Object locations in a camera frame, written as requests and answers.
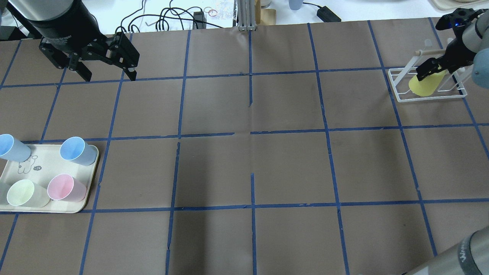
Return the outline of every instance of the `cartoon drawing on tray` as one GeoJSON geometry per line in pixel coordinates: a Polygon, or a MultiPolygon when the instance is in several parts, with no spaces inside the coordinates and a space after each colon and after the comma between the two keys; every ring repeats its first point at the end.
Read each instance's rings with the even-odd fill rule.
{"type": "MultiPolygon", "coordinates": [[[[24,162],[19,163],[19,174],[27,174],[30,172],[32,166],[36,162],[37,156],[30,156],[24,162]]],[[[34,170],[39,171],[41,169],[40,166],[34,167],[34,170]]]]}

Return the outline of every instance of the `black power adapter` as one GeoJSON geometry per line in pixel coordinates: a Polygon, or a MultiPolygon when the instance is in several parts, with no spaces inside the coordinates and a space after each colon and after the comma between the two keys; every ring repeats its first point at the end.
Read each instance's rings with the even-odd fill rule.
{"type": "Polygon", "coordinates": [[[341,18],[332,12],[328,7],[324,6],[317,10],[317,16],[323,22],[341,22],[341,18]]]}
{"type": "Polygon", "coordinates": [[[194,19],[202,21],[202,22],[194,21],[194,25],[192,26],[192,29],[205,29],[205,25],[207,25],[205,22],[207,22],[207,21],[205,19],[204,12],[202,12],[202,11],[194,12],[194,19]]]}

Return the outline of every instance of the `pink cup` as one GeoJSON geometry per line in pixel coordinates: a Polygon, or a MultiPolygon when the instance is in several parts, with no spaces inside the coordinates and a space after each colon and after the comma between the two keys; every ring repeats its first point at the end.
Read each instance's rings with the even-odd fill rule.
{"type": "Polygon", "coordinates": [[[47,195],[55,201],[79,202],[86,193],[87,187],[68,174],[54,177],[47,186],[47,195]]]}

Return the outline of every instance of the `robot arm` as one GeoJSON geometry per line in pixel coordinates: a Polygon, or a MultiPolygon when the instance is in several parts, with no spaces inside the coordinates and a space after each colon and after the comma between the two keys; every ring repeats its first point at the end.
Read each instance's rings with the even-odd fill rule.
{"type": "Polygon", "coordinates": [[[124,33],[103,35],[81,0],[9,0],[43,38],[39,49],[58,69],[77,72],[85,81],[92,73],[81,62],[100,60],[136,79],[139,52],[124,33]]]}
{"type": "Polygon", "coordinates": [[[422,81],[429,75],[443,70],[453,73],[461,67],[474,64],[474,82],[489,89],[489,12],[487,10],[458,8],[444,15],[436,24],[437,30],[452,28],[455,39],[446,47],[439,58],[429,58],[417,69],[417,77],[422,81]]]}

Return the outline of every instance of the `rubber band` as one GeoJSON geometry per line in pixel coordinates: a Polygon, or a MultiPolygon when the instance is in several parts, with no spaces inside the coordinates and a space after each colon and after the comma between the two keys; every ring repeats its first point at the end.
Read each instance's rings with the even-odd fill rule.
{"type": "Polygon", "coordinates": [[[214,17],[217,15],[217,10],[211,9],[210,11],[207,12],[207,14],[209,14],[210,17],[214,17]]]}

